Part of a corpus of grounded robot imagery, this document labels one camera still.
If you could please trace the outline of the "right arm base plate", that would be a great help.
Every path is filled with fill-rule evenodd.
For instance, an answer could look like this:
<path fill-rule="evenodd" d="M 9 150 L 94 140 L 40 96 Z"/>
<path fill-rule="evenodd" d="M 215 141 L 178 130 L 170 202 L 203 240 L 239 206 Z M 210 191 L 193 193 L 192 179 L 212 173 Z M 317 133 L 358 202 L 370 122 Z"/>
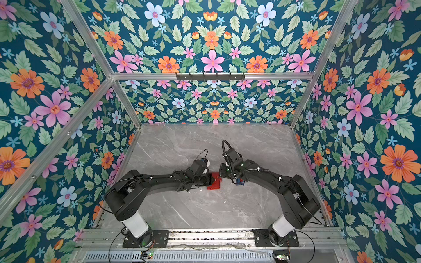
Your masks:
<path fill-rule="evenodd" d="M 299 247 L 296 232 L 291 231 L 285 237 L 278 236 L 273 230 L 254 229 L 256 247 Z"/>

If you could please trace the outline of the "red leather card holder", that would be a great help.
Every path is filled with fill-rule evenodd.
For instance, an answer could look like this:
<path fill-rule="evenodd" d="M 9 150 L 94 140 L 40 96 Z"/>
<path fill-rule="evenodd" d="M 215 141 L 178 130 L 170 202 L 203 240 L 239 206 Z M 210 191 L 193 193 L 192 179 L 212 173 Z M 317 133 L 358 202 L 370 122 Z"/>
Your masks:
<path fill-rule="evenodd" d="M 222 178 L 219 172 L 213 172 L 211 174 L 211 184 L 207 186 L 207 190 L 219 190 L 221 187 Z"/>

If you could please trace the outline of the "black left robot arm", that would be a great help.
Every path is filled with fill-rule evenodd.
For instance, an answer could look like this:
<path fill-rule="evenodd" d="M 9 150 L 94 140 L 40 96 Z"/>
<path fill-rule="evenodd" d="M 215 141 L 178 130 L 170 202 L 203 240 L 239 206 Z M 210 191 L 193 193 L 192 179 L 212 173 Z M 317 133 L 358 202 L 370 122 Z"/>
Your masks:
<path fill-rule="evenodd" d="M 208 187 L 215 181 L 206 168 L 200 168 L 196 173 L 187 169 L 164 175 L 147 175 L 132 170 L 107 191 L 105 203 L 116 220 L 127 228 L 129 236 L 139 240 L 151 231 L 140 211 L 148 196 Z"/>

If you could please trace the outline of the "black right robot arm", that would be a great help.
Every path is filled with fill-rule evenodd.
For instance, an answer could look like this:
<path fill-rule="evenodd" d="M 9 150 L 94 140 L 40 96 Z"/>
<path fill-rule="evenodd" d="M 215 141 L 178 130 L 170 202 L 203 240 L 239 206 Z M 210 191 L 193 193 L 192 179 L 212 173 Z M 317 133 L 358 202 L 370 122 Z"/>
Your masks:
<path fill-rule="evenodd" d="M 257 184 L 277 196 L 281 215 L 268 228 L 272 244 L 278 246 L 290 233 L 303 229 L 320 210 L 320 202 L 302 176 L 276 174 L 254 161 L 243 160 L 235 149 L 224 149 L 223 158 L 225 164 L 219 170 L 221 177 Z"/>

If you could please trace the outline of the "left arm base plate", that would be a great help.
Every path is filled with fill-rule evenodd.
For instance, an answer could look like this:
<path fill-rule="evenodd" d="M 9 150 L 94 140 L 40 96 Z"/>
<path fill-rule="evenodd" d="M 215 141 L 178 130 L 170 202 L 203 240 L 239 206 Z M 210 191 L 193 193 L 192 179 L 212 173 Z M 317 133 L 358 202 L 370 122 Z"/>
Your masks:
<path fill-rule="evenodd" d="M 169 240 L 168 230 L 147 230 L 136 238 L 130 231 L 125 233 L 124 248 L 165 248 Z"/>

